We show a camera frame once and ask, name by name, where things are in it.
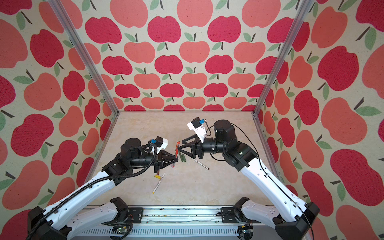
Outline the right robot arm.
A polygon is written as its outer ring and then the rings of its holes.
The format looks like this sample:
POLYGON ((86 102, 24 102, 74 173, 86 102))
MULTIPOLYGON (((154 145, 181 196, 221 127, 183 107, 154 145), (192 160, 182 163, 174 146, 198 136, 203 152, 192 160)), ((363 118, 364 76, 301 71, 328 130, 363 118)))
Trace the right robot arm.
POLYGON ((232 215, 241 223, 256 221, 273 228, 282 240, 301 240, 313 233, 320 209, 315 203, 306 203, 289 190, 262 162, 256 150, 242 143, 236 136, 236 125, 228 120, 218 120, 209 128, 215 136, 209 138, 205 120, 195 118, 187 124, 194 135, 182 140, 178 147, 192 159, 202 159, 205 153, 221 153, 224 162, 250 179, 273 203, 268 207, 247 197, 234 205, 232 215))

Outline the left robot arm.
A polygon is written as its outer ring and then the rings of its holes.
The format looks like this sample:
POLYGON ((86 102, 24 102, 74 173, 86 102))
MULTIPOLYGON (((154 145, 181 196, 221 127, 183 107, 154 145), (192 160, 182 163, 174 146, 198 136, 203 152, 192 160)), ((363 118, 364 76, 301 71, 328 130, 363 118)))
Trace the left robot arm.
POLYGON ((150 167, 154 172, 176 163, 179 158, 165 149, 168 141, 161 137, 142 145, 130 138, 121 151, 91 180, 45 209, 36 207, 28 213, 28 240, 69 240, 96 225, 121 229, 125 238, 133 229, 134 215, 119 197, 88 213, 80 211, 100 195, 124 180, 138 177, 150 167))

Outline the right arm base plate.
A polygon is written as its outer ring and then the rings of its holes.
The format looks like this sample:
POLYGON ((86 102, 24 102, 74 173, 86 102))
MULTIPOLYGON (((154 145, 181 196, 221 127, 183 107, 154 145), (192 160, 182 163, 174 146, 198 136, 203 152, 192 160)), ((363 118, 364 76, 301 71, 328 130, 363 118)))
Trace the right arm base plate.
POLYGON ((221 217, 223 224, 250 224, 250 223, 256 223, 259 224, 260 222, 256 220, 249 220, 246 218, 246 216, 243 214, 243 212, 235 207, 223 207, 221 210, 216 213, 217 217, 221 217))

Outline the red pen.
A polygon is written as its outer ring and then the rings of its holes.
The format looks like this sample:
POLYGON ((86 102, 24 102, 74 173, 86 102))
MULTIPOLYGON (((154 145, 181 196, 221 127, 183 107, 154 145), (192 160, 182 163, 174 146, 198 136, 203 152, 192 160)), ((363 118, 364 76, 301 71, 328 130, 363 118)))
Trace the red pen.
POLYGON ((178 161, 178 156, 175 156, 174 159, 172 160, 172 168, 175 167, 175 163, 178 161))

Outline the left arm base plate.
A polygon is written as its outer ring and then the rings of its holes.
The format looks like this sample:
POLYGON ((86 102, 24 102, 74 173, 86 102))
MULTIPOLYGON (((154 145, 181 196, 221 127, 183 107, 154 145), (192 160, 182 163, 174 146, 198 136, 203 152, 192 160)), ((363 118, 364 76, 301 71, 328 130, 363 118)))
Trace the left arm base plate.
POLYGON ((127 226, 131 224, 140 224, 143 217, 143 208, 125 208, 118 210, 117 215, 111 221, 114 225, 127 226))

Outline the red clear pen cap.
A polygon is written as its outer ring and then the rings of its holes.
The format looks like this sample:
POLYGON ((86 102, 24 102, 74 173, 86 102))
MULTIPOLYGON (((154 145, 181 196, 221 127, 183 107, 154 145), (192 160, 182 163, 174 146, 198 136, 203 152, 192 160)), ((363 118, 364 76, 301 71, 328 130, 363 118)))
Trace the red clear pen cap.
POLYGON ((178 154, 179 154, 179 146, 180 146, 180 141, 178 141, 177 142, 177 144, 176 144, 176 148, 175 148, 175 156, 177 157, 178 156, 178 154))

